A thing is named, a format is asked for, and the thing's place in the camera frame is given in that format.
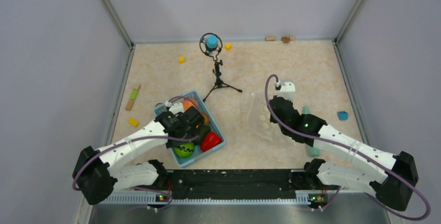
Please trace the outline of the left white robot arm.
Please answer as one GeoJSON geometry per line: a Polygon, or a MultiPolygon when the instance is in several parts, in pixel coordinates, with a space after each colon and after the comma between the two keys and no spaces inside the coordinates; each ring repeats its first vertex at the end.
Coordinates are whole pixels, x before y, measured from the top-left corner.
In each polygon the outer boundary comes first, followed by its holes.
{"type": "Polygon", "coordinates": [[[114,191],[136,186],[163,188],[169,176],[161,162],[149,160],[133,166],[128,163],[157,146],[171,148],[196,140],[203,123],[204,116],[195,107],[177,113],[165,111],[116,143],[98,149],[84,148],[72,173],[73,190],[80,191],[89,205],[96,205],[114,191]]]}

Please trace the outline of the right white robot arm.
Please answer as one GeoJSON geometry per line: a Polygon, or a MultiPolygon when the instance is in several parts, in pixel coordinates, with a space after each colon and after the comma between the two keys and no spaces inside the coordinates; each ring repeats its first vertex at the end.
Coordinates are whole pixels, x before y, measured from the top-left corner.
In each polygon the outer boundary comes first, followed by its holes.
{"type": "Polygon", "coordinates": [[[267,100],[270,121],[283,135],[309,147],[328,151],[351,164],[337,165],[320,159],[309,162],[305,182],[312,189],[322,185],[352,188],[374,197],[381,204],[403,212],[419,180],[414,157],[401,151],[392,154],[351,138],[325,120],[300,114],[291,101],[274,96],[267,100]]]}

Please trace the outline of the clear polka dot zip bag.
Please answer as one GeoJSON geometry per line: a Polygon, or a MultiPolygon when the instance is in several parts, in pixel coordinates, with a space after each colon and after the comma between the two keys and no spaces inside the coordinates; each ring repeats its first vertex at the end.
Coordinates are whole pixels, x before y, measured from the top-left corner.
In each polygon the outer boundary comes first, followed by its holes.
{"type": "Polygon", "coordinates": [[[297,143],[289,136],[284,135],[277,123],[270,121],[270,112],[267,108],[265,96],[262,92],[251,93],[251,102],[248,111],[247,123],[251,132],[258,135],[267,143],[287,144],[297,143]]]}

